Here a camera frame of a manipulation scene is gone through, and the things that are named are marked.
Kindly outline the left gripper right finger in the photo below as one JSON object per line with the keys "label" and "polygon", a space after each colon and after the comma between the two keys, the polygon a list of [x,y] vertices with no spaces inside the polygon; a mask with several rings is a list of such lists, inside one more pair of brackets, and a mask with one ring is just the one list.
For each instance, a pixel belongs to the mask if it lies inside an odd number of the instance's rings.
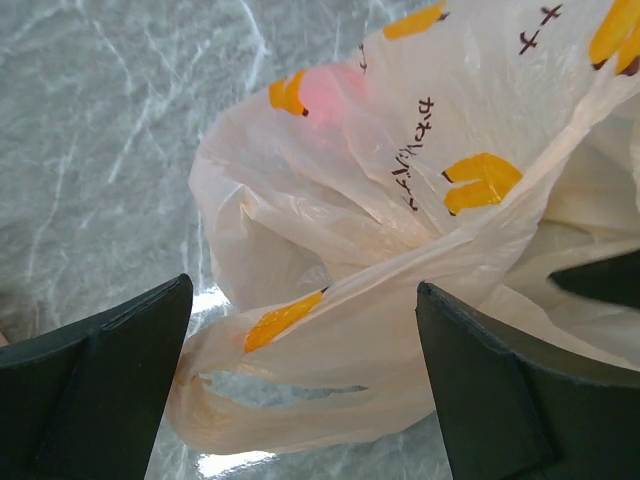
{"label": "left gripper right finger", "polygon": [[638,372],[556,347],[429,283],[416,317],[454,478],[638,478]]}

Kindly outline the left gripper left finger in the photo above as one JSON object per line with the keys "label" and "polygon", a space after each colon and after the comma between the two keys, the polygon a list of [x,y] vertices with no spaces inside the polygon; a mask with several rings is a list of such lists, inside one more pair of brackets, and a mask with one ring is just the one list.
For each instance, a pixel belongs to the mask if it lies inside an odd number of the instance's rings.
{"label": "left gripper left finger", "polygon": [[4,479],[142,479],[190,320],[186,274],[1,349]]}

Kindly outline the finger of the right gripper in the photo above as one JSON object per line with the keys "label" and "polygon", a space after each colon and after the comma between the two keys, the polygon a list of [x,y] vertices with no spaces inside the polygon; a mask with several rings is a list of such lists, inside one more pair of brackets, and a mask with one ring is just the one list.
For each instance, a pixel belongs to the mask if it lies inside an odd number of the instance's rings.
{"label": "finger of the right gripper", "polygon": [[552,272],[561,290],[586,299],[639,309],[640,257],[628,252]]}

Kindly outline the orange plastic bag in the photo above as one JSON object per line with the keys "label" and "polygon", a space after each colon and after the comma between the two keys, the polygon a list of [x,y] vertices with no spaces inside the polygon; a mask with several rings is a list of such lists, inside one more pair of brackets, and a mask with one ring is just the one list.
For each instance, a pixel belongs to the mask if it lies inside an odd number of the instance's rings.
{"label": "orange plastic bag", "polygon": [[639,317],[555,269],[639,245],[639,5],[441,1],[223,112],[190,187],[236,313],[167,415],[210,454],[370,442],[435,408],[421,282],[639,366]]}

